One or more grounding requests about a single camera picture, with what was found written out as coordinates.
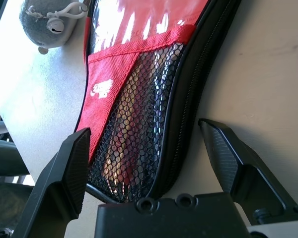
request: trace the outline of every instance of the red bag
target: red bag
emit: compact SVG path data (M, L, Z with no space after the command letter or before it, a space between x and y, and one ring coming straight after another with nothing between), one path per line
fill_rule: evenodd
M237 0L91 4L88 82L77 130L91 129L87 191L158 198L174 184L209 68Z

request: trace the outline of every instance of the black zipper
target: black zipper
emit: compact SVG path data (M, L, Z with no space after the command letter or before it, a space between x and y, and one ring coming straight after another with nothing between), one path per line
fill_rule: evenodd
M234 3L232 3L231 0L227 3L224 11L222 12L219 20L217 21L217 23L211 33L203 51L199 57L196 67L194 69L193 77L190 82L188 94L187 94L186 101L185 101L185 107L184 107L183 117L182 117L182 121L181 121L179 136L178 136L178 140L177 140L175 156L174 156L174 159L172 161L172 164L171 164L171 167L169 170L170 175L168 176L168 179L165 182L165 186L159 192L159 196L162 196L166 192L168 192L179 177L180 169L181 169L181 164L179 164L179 163L182 162L184 159L184 158L180 157L181 156L180 151L182 150L183 141L185 139L187 125L189 123L189 126L193 127L193 124L195 121L195 116L197 113L197 109L199 106L199 102L200 102L200 98L201 98L203 90L200 90L200 93L197 96L197 100L195 100L195 102L194 101L192 102L191 98L194 98L194 95L196 93L197 84L201 80L200 77L201 77L202 70L206 68L205 75L204 75L203 82L202 82L202 88L204 87L206 79L207 79L208 75L210 74L214 60L213 59L210 60L210 63L207 63L207 64L206 64L206 61L209 60L209 58L210 58L209 53L213 49L213 42L218 40L217 31L220 31L223 28L223 26L226 24L226 20L230 16L231 11L229 11L229 9L230 9L229 6L231 6L232 4L234 4ZM186 118L187 118L188 112L191 110L192 107L193 107L192 118L190 121L187 121Z

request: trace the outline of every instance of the zipper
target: zipper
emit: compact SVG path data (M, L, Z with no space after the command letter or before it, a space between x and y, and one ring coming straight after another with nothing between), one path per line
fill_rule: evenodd
M212 60L211 63L209 63L206 66L205 66L205 63L209 58L209 53L210 53L210 51L212 49L212 46L213 46L211 43L214 40L216 41L216 39L217 39L218 35L215 34L215 33L217 32L218 29L221 29L224 26L224 24L226 23L226 20L229 16L230 11L228 11L228 7L232 4L231 2L232 1L230 0L227 3L224 11L222 12L219 20L217 21L217 23L216 23L216 25L215 25L209 39L208 39L208 41L207 41L207 43L206 43L200 57L199 57L197 65L194 69L193 77L192 77L192 80L190 82L188 94L187 94L186 101L185 101L184 112L183 112L183 117L182 117L182 121L181 121L179 137L178 137L178 141L177 141L177 145L176 145L175 156L174 156L174 159L172 161L171 168L169 170L170 176L168 177L168 179L165 183L166 185L163 187L163 189L158 194L159 197L164 195L166 192L168 192L172 188L172 186L174 185L174 183L176 182L176 180L179 177L180 169L181 169L180 168L181 166L179 166L179 162L181 161L180 151L181 151L181 147L182 147L182 144L183 144L184 133L186 131L185 127L188 124L187 121L186 121L186 118L187 118L187 115L188 115L188 111L192 107L192 103L190 104L190 99L194 98L194 94L195 94L196 88L197 88L196 86L198 84L198 81L199 81L199 78L200 78L200 75L201 75L201 72L202 72L203 68L206 67L207 70L206 70L206 73L205 73L205 76L204 76L204 79L203 79L204 82L202 82L202 84L205 84L206 79L207 79L208 75L210 74L211 68L213 66L213 60ZM203 90L201 90L201 92L198 95L199 99L201 98L202 91ZM194 111L193 111L192 119L189 121L190 126L193 126L193 124L194 124L196 112L197 112L198 105L199 105L199 101L195 102L195 105L193 106Z

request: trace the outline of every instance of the red fabric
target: red fabric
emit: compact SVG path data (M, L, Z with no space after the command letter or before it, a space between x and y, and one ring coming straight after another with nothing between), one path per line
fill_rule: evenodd
M115 45L89 55L88 86L77 130L85 127L91 129L90 162L106 126L112 106L139 54L170 46L176 42L186 44L194 29L195 26L183 25L146 40Z
M86 61L87 42L88 42L88 37L90 32L90 24L91 24L91 19L90 17L87 17L86 24L85 24L84 43L83 43L84 64L86 64L85 61Z

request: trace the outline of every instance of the textured grip pad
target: textured grip pad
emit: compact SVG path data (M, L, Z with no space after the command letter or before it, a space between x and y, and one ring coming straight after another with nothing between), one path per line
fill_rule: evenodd
M64 184L72 199L74 209L79 214L85 194L88 173L90 131L87 130L82 137L75 142L71 157L65 172Z
M237 161L219 131L203 123L205 145L212 168L224 192L231 192L238 170Z

